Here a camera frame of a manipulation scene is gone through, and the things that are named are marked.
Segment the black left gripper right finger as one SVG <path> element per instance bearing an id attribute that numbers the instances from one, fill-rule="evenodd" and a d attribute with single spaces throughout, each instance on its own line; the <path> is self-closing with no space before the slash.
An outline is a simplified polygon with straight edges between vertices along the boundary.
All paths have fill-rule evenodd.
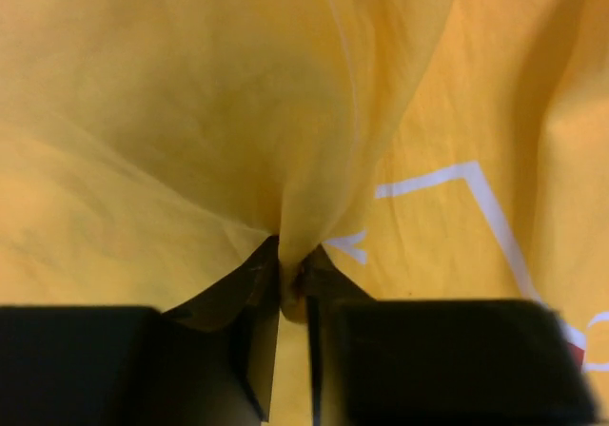
<path id="1" fill-rule="evenodd" d="M 558 315 L 529 300 L 377 300 L 304 260 L 316 425 L 597 425 Z"/>

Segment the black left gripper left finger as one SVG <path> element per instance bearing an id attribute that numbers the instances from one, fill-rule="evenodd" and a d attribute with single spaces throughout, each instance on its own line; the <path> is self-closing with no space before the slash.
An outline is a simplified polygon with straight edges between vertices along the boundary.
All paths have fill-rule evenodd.
<path id="1" fill-rule="evenodd" d="M 279 321 L 278 241 L 160 312 L 4 306 L 5 425 L 259 425 Z"/>

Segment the yellow Pikachu pillowcase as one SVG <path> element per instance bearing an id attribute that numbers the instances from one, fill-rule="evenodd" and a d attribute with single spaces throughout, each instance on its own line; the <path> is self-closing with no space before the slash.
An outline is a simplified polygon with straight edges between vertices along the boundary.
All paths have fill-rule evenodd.
<path id="1" fill-rule="evenodd" d="M 557 310 L 608 399 L 608 0 L 1 0 L 1 300 L 177 305 L 269 235 Z"/>

